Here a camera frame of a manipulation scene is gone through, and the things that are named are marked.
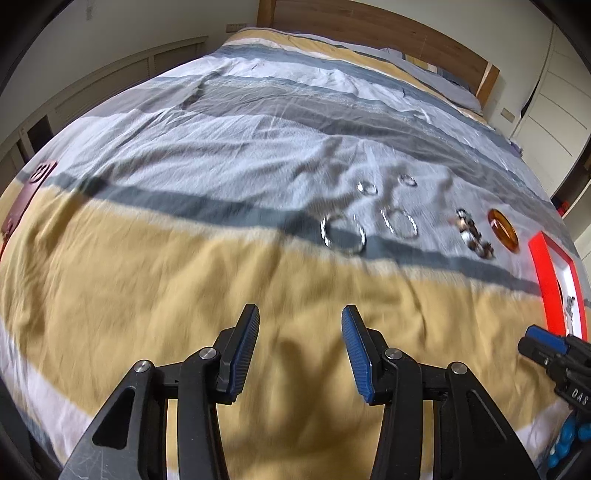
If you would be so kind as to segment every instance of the bedspread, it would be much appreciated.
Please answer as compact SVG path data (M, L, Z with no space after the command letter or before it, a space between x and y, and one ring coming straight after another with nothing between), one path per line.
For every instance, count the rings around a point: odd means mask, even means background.
M469 365L533 459L566 416L517 353L527 326L545 325L527 242L543 230L577 256L564 224L505 139L387 61L239 32L62 130L2 195L0 218L46 160L58 165L0 262L0 374L62 463L135 361L184 360L245 303L261 311L258 343L243 394L218 409L231 478L369 476L382 409L357 393L347 304L418 362ZM418 237L387 229L385 206L409 212ZM494 258L466 248L458 208ZM517 254L488 227L491 208L515 227ZM363 226L360 254L324 245L335 212ZM168 426L174 475L174 404Z

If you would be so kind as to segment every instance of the wall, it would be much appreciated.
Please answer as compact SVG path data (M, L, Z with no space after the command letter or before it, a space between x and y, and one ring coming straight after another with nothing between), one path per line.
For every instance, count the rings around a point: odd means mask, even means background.
M37 37L0 96L0 143L85 75L186 38L208 35L215 50L229 37L226 24L254 25L257 9L258 0L74 0Z
M485 116L510 135L542 72L552 23L530 0L361 0L454 38L501 71ZM515 115L510 123L503 108Z

